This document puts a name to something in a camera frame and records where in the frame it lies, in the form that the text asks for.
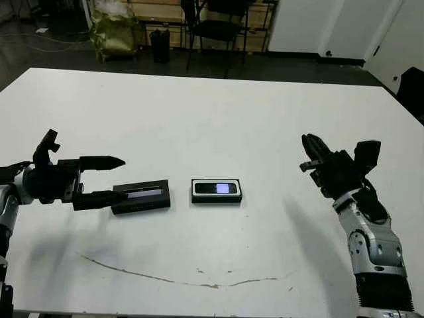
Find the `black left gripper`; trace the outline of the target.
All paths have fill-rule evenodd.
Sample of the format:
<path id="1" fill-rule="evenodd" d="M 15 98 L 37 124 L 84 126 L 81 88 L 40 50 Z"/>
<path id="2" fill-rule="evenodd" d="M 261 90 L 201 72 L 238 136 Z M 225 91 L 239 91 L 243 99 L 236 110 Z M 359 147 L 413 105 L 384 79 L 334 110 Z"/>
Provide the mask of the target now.
<path id="1" fill-rule="evenodd" d="M 55 199 L 62 203 L 73 201 L 75 211 L 112 206 L 126 200 L 128 195 L 111 190 L 77 195 L 80 174 L 86 170 L 113 170 L 123 165 L 125 161 L 114 156 L 80 156 L 79 159 L 59 160 L 57 164 L 35 166 L 26 173 L 26 190 L 43 204 Z"/>

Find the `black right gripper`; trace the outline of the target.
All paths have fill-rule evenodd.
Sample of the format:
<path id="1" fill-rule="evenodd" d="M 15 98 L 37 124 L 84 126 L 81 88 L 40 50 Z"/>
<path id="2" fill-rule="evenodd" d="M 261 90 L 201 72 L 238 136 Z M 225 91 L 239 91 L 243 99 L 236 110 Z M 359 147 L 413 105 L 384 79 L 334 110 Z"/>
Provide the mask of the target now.
<path id="1" fill-rule="evenodd" d="M 303 134 L 302 145 L 311 161 L 300 164 L 325 198 L 338 199 L 347 192 L 363 187 L 362 176 L 346 150 L 331 152 L 324 141 L 314 134 Z"/>

